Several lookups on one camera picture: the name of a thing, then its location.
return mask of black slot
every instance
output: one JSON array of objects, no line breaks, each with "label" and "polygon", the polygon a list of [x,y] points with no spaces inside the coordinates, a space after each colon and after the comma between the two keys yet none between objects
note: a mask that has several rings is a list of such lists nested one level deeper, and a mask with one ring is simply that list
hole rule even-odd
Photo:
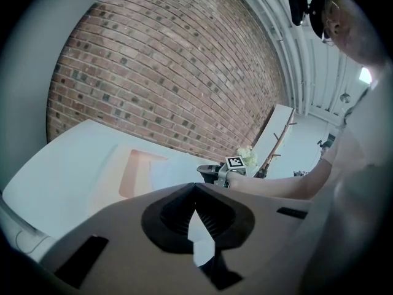
[{"label": "black slot", "polygon": [[55,272],[55,275],[65,283],[79,288],[107,243],[108,239],[106,238],[89,237],[66,263]]},{"label": "black slot", "polygon": [[280,208],[277,210],[277,213],[288,215],[288,216],[291,216],[291,217],[297,218],[297,219],[305,219],[307,216],[307,212],[294,210],[291,208]]}]

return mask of curved brick wall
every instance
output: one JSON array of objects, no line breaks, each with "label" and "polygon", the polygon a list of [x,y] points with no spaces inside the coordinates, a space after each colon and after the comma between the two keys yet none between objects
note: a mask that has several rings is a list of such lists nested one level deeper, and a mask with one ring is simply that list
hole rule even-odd
[{"label": "curved brick wall", "polygon": [[241,0],[99,0],[58,60],[48,138],[94,119],[198,156],[233,155],[285,103],[267,38]]}]

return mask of black headband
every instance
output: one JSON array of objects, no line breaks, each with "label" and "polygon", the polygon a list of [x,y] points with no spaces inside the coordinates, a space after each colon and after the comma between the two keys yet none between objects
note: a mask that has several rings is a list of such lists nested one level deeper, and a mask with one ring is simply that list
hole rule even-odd
[{"label": "black headband", "polygon": [[309,5],[309,20],[314,32],[322,38],[324,24],[322,23],[322,10],[325,7],[325,0],[311,0]]}]

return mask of light fixture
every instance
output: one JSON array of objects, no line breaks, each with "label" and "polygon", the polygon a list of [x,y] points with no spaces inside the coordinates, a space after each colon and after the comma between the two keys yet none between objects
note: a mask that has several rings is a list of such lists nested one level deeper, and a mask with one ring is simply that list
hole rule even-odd
[{"label": "light fixture", "polygon": [[367,84],[371,84],[371,82],[372,82],[371,73],[369,72],[369,70],[367,68],[364,68],[364,67],[362,68],[362,70],[360,72],[359,80],[361,80]]}]

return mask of black vent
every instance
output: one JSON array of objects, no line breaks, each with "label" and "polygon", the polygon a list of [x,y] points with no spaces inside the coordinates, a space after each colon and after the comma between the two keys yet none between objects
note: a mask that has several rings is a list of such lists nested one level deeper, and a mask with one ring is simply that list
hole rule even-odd
[{"label": "black vent", "polygon": [[187,239],[194,212],[214,239],[214,257],[200,267],[217,289],[225,289],[242,280],[226,265],[222,250],[240,247],[251,234],[255,218],[245,205],[202,184],[188,184],[149,205],[142,215],[146,236],[169,253],[193,253]]},{"label": "black vent", "polygon": [[187,236],[190,220],[194,211],[194,193],[192,191],[187,191],[165,205],[160,214],[160,218],[162,223],[171,231]]}]

